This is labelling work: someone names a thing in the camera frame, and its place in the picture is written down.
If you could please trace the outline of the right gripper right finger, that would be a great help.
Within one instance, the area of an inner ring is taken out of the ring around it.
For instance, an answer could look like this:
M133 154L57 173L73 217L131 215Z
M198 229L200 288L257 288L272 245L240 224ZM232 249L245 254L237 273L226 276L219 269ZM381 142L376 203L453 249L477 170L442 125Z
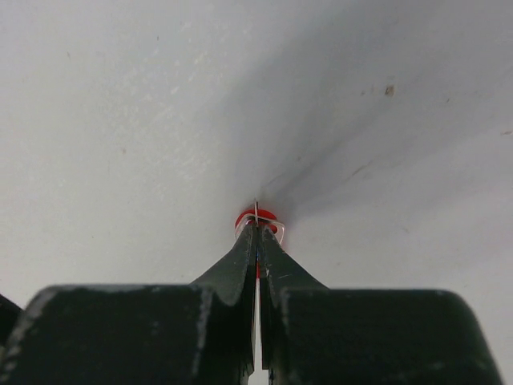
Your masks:
M500 384L471 308L446 290L330 289L259 232L271 384Z

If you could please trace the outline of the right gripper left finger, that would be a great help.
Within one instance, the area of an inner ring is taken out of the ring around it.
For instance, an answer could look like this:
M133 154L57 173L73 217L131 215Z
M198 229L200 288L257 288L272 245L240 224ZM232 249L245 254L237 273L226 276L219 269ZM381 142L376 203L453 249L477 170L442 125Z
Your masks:
M22 311L4 384L245 384L254 370L257 229L186 285L61 285Z

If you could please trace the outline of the red key tag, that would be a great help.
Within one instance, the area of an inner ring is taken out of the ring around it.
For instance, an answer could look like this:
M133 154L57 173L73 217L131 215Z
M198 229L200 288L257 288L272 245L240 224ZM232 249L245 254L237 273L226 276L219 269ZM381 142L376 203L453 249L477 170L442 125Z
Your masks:
M259 225L267 225L273 232L274 237L277 239L280 245L283 244L285 238L285 225L281 223L277 217L270 211L265 209L258 209L259 213ZM244 227L248 224L254 223L253 208L247 209L240 214L235 221L235 238L237 239Z

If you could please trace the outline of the silver key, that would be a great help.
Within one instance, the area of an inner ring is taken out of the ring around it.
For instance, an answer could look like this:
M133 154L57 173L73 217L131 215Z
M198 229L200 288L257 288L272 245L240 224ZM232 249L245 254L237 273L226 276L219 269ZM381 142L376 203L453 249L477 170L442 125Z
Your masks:
M258 227L259 225L259 213L258 213L258 209L259 209L259 206L258 206L258 201L257 199L255 198L254 199L254 202L253 202L253 218L254 218L254 223L255 225Z

